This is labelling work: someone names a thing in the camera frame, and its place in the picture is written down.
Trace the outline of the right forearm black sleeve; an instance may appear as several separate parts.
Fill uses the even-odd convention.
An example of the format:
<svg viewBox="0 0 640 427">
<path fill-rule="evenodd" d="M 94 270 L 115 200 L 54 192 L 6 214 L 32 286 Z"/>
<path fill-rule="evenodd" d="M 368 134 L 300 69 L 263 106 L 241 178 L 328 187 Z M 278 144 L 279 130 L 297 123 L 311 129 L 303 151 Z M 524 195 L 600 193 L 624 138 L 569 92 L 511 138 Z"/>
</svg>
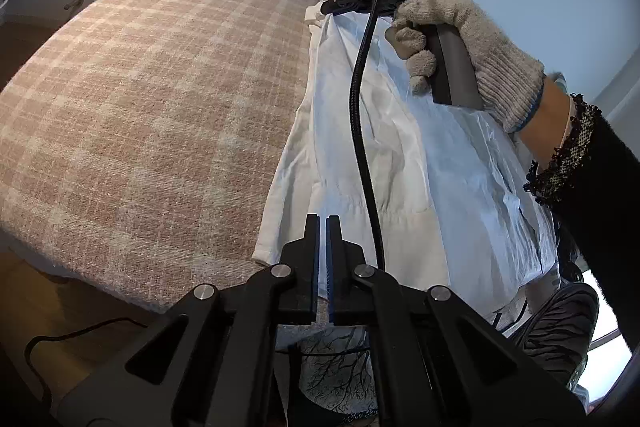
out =
<svg viewBox="0 0 640 427">
<path fill-rule="evenodd" d="M 536 160 L 526 190 L 574 239 L 599 285 L 562 286 L 512 337 L 567 386 L 585 361 L 601 299 L 628 348 L 639 344 L 639 161 L 597 106 L 552 79 L 521 137 Z"/>
</svg>

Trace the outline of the right hand grey knit glove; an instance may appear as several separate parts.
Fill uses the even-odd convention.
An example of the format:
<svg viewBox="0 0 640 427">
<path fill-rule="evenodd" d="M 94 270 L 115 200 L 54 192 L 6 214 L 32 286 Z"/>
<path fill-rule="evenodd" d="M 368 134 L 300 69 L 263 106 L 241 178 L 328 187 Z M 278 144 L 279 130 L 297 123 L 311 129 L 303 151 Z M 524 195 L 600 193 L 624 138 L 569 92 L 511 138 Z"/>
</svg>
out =
<svg viewBox="0 0 640 427">
<path fill-rule="evenodd" d="M 544 64 L 518 48 L 472 0 L 407 0 L 399 5 L 385 38 L 405 61 L 412 90 L 425 91 L 437 65 L 416 28 L 440 24 L 459 31 L 488 113 L 506 133 L 524 128 L 544 92 Z"/>
</svg>

